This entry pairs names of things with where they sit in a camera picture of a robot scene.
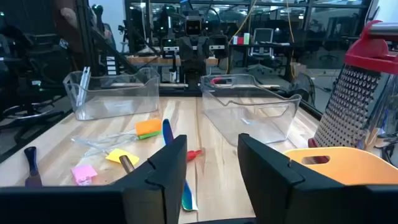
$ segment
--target orange sponge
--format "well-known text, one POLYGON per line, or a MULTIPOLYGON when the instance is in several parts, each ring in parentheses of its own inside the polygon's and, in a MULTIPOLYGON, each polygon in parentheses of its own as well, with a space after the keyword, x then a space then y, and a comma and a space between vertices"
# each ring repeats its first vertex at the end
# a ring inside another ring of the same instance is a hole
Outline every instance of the orange sponge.
POLYGON ((162 130, 162 121, 160 119, 150 119, 136 123, 136 134, 141 136, 143 134, 154 133, 162 130))

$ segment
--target green sponge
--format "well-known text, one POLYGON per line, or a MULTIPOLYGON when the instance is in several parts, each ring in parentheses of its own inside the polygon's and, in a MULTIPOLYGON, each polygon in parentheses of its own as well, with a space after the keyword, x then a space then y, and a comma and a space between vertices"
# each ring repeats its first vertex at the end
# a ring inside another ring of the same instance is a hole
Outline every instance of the green sponge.
POLYGON ((149 138, 149 137, 152 137, 152 136, 156 136, 156 135, 158 135, 158 134, 162 134, 162 131, 155 131, 155 132, 153 132, 153 133, 143 134, 143 135, 138 136, 138 138, 139 138, 140 140, 142 140, 142 139, 145 139, 145 138, 149 138))

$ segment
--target yellow sticky note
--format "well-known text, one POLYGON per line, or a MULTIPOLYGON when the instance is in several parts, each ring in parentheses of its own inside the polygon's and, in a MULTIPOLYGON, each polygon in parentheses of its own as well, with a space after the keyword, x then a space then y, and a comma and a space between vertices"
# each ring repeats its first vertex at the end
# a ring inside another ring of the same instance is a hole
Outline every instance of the yellow sticky note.
POLYGON ((139 158, 137 156, 121 149, 113 150, 105 159, 120 163, 119 157, 121 156, 127 156, 130 159, 132 165, 135 165, 139 161, 139 158))

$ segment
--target wooden tabletop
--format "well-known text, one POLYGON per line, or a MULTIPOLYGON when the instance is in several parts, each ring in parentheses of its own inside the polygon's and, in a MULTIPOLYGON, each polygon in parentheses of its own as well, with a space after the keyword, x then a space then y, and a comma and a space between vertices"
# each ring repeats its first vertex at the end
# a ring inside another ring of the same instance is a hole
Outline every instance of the wooden tabletop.
MULTIPOLYGON (((77 121, 74 114, 67 116, 26 146, 37 147, 37 162, 43 185, 75 185, 70 169, 83 164, 91 164, 97 171, 98 176, 93 179, 95 185, 108 184, 121 178, 125 175, 121 164, 105 160, 104 154, 82 157, 85 152, 94 149, 72 142, 70 138, 97 138, 131 130, 138 121, 168 118, 174 136, 188 136, 188 150, 204 151, 187 164, 187 181, 199 211, 181 211, 179 222, 253 217, 236 147, 228 144, 202 113, 201 98, 161 97, 159 105, 159 110, 152 113, 96 121, 77 121)), ((280 152, 306 148, 307 139, 313 137, 317 126, 318 121, 299 108, 290 127, 288 140, 269 145, 280 152)), ((140 157, 140 165, 163 146, 164 140, 160 135, 129 144, 123 149, 140 157)), ((16 152, 0 164, 0 187, 24 185, 28 170, 23 150, 16 152)))
MULTIPOLYGON (((167 64, 167 65, 172 65, 173 64, 173 59, 168 59, 168 58, 162 58, 158 57, 155 59, 156 56, 150 56, 150 57, 134 57, 134 56, 128 56, 127 59, 129 60, 130 63, 149 63, 151 60, 151 64, 167 64)), ((181 65, 181 60, 180 58, 175 59, 175 64, 176 65, 181 65)), ((206 64, 208 66, 215 66, 218 64, 218 59, 214 57, 210 57, 206 59, 206 64)))

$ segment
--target person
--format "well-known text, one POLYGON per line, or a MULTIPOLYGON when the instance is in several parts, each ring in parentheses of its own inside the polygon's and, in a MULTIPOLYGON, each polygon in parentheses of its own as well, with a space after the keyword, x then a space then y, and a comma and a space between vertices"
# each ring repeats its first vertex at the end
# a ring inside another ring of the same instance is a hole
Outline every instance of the person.
MULTIPOLYGON (((54 0, 53 19, 58 35, 68 42, 74 69, 83 70, 85 66, 83 45, 80 39, 75 9, 75 0, 54 0)), ((93 15, 93 23, 96 23, 95 13, 91 14, 93 15)), ((105 39, 109 40, 112 38, 112 32, 105 28, 104 36, 105 39)))

